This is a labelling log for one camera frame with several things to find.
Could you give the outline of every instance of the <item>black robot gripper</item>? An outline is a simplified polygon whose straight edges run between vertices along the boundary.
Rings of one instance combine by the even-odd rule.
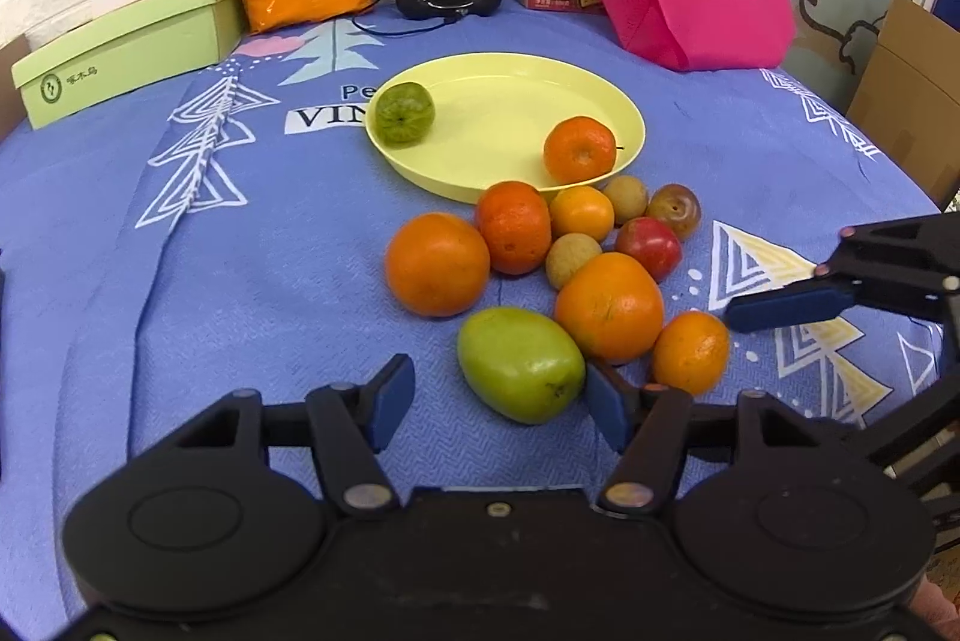
[[[587,406],[621,454],[592,499],[420,487],[401,505],[373,454],[410,405],[406,357],[292,406],[234,393],[70,513],[64,550],[91,606],[58,639],[934,641],[907,606],[935,535],[960,526],[960,447],[884,469],[960,414],[959,222],[846,228],[826,271],[727,313],[764,329],[849,302],[940,321],[938,382],[859,430],[760,390],[704,405],[589,362]],[[846,299],[809,294],[824,280]],[[311,449],[322,500],[272,473],[274,445]],[[725,469],[678,497],[688,456]]]
[[[295,577],[338,515],[398,506],[373,454],[414,396],[397,355],[366,386],[264,406],[237,390],[93,489],[64,524],[64,553],[88,601],[181,620],[216,616]],[[308,447],[325,502],[268,465],[268,447]]]

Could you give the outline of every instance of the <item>yellow plate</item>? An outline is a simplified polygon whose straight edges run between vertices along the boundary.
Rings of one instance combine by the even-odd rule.
[[[387,146],[374,132],[376,103],[392,85],[416,82],[433,96],[437,117],[411,146]],[[367,108],[373,144],[400,176],[450,200],[475,203],[500,181],[525,181],[548,199],[558,186],[544,168],[544,140],[571,116],[590,116],[616,137],[616,166],[640,153],[643,117],[627,95],[579,67],[524,53],[464,53],[411,67],[384,83]]]

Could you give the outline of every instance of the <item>green mango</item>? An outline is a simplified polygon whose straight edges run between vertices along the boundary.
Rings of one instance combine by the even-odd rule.
[[[419,83],[397,83],[376,101],[376,133],[390,146],[419,143],[437,115],[430,93]]]
[[[580,394],[584,357],[554,320],[522,308],[477,312],[457,336],[457,360],[469,387],[498,414],[543,424]]]

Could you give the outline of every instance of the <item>tablecloth pattern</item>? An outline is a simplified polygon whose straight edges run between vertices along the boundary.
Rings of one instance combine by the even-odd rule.
[[[368,26],[408,28],[395,10]],[[349,20],[246,41],[224,63],[145,87],[0,145],[0,613],[28,639],[82,604],[59,553],[70,505],[237,387],[266,402],[361,383],[395,352],[418,390],[381,461],[413,486],[596,491],[616,461],[582,403],[547,425],[501,419],[456,365],[462,317],[420,320],[386,293],[383,249],[411,216],[470,209],[397,176],[362,128],[393,74],[465,52],[579,65],[625,91],[647,142],[629,173],[685,183],[704,221],[663,284],[667,315],[807,277],[846,224],[932,213],[875,146],[779,71],[674,74],[623,52],[602,17],[506,2],[430,34]],[[550,312],[544,274],[496,278],[477,309]],[[736,336],[708,400],[761,387],[805,416],[870,422],[936,378],[940,335],[853,309]],[[641,363],[624,368],[637,380]],[[272,464],[317,491],[310,459]],[[712,467],[692,464],[690,484]]]

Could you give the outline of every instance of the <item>plum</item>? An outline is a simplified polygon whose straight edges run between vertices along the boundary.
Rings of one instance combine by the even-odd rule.
[[[700,225],[700,201],[680,184],[661,186],[647,204],[646,216],[659,219],[674,231],[680,240],[689,238]]]

